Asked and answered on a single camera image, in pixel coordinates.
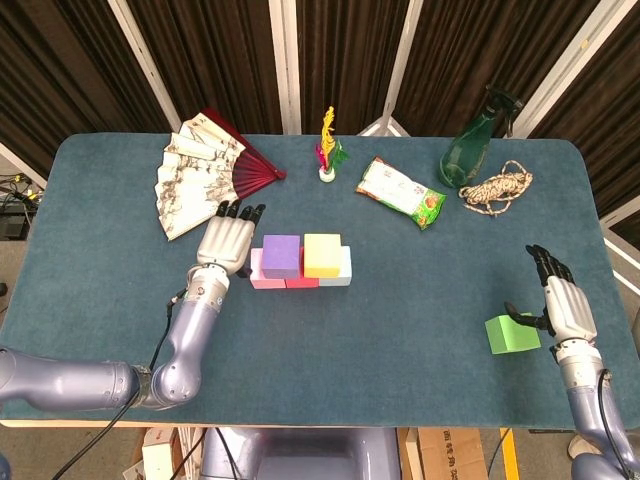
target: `purple block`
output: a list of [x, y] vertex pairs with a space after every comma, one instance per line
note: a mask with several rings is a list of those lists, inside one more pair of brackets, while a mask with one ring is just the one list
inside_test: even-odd
[[265, 278], [300, 277], [300, 236], [265, 235], [262, 243]]

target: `robotic arm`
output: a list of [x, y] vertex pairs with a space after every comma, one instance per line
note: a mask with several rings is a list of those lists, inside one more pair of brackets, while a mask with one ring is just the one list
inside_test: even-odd
[[209, 221], [198, 264], [189, 270], [186, 295], [166, 337], [173, 347], [167, 363], [149, 369], [124, 362], [61, 361], [0, 347], [0, 402], [23, 399], [46, 411], [111, 409], [129, 402], [163, 410], [193, 399], [202, 381], [202, 357], [229, 288], [228, 275], [244, 272], [265, 209], [246, 207], [238, 217], [239, 206], [239, 200], [231, 206], [223, 202]]
[[560, 366], [569, 405], [580, 435], [603, 453], [584, 453], [573, 462], [574, 480], [640, 479], [640, 461], [624, 431], [611, 390], [611, 374], [595, 346], [591, 308], [569, 269], [539, 245], [527, 246], [544, 288], [546, 307], [540, 317], [525, 316], [506, 302], [509, 316], [521, 325], [546, 330], [554, 337], [553, 356]]

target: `folding fan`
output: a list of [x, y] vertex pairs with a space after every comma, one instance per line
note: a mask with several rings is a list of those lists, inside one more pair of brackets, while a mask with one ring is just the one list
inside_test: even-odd
[[286, 177], [211, 109], [171, 134], [155, 186], [169, 240], [211, 218], [222, 201], [245, 198]]

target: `rope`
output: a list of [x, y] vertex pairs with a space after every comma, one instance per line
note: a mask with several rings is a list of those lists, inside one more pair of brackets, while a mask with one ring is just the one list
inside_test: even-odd
[[[509, 165], [517, 166], [520, 172], [507, 173]], [[497, 217], [509, 209], [511, 202], [522, 195], [532, 181], [533, 173], [527, 172], [517, 161], [509, 160], [504, 164], [499, 175], [491, 177], [475, 187], [461, 188], [458, 191], [458, 196], [466, 200], [467, 203], [464, 206], [469, 210]], [[494, 210], [491, 207], [491, 202], [507, 203], [501, 209]], [[479, 208], [475, 205], [484, 205], [485, 208]]]

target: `green block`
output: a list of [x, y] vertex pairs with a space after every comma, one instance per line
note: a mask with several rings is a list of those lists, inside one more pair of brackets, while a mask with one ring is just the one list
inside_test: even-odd
[[491, 353], [494, 355], [540, 348], [538, 330], [517, 324], [509, 315], [492, 318], [484, 322], [484, 325], [487, 327]]

